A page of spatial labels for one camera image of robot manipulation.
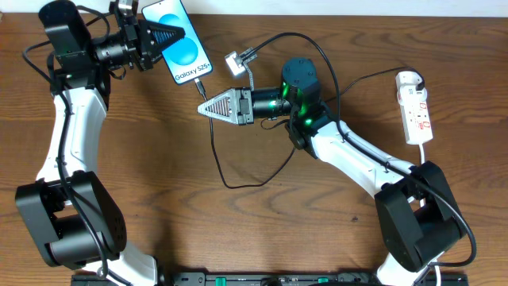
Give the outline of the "blue Galaxy smartphone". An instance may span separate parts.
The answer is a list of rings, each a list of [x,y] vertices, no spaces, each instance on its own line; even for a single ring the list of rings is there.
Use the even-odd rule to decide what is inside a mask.
[[[210,59],[180,0],[159,1],[144,7],[141,12],[148,21],[180,27],[185,32],[182,39],[162,51],[176,84],[185,84],[213,71]]]

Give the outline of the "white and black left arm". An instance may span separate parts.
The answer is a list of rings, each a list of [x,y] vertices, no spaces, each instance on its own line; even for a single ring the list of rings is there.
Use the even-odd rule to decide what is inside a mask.
[[[151,69],[185,32],[138,18],[134,1],[112,1],[117,32],[93,37],[83,11],[70,1],[40,8],[52,46],[41,75],[56,116],[44,164],[17,188],[15,203],[42,260],[84,271],[82,284],[171,285],[158,260],[128,241],[124,216],[97,176],[98,143],[111,80]]]

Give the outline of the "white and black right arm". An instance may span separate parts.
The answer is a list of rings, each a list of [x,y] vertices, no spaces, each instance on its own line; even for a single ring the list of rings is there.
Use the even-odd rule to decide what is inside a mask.
[[[331,164],[373,197],[389,252],[375,274],[381,284],[421,282],[440,255],[471,234],[442,170],[431,161],[416,166],[392,157],[338,121],[321,100],[309,59],[288,60],[279,87],[231,88],[199,105],[198,112],[237,126],[286,116],[296,149]]]

